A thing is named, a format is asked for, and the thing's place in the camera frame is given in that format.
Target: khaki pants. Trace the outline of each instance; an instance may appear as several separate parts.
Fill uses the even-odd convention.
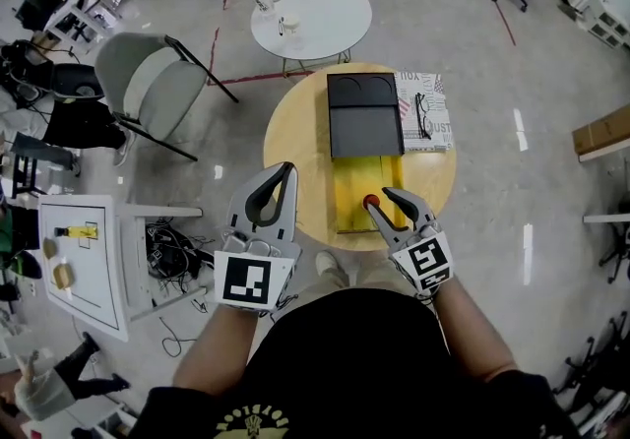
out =
[[[281,310],[280,316],[324,297],[324,295],[348,287],[346,273],[335,268],[329,269],[322,273],[316,283],[302,290],[297,299],[291,301],[285,309]],[[382,288],[404,295],[415,295],[417,292],[389,259],[383,259],[359,269],[356,274],[356,288]]]

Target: person's hand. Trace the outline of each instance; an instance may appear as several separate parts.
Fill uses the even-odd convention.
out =
[[[6,401],[7,404],[14,405],[16,403],[15,395],[13,392],[0,392],[0,397]]]

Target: black t-shirt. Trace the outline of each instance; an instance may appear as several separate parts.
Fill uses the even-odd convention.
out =
[[[351,288],[281,318],[228,394],[151,390],[131,437],[537,439],[552,431],[578,437],[544,378],[511,371],[476,382],[417,299]]]

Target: black box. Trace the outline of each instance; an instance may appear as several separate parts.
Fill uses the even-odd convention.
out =
[[[332,157],[405,152],[393,73],[328,75]]]

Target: white round table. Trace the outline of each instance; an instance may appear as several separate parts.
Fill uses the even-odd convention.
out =
[[[372,7],[368,0],[280,0],[276,15],[264,18],[258,8],[252,14],[252,33],[265,49],[283,59],[301,61],[323,59],[346,54],[367,33],[372,23]],[[296,45],[280,35],[278,20],[284,14],[297,14],[300,20]]]

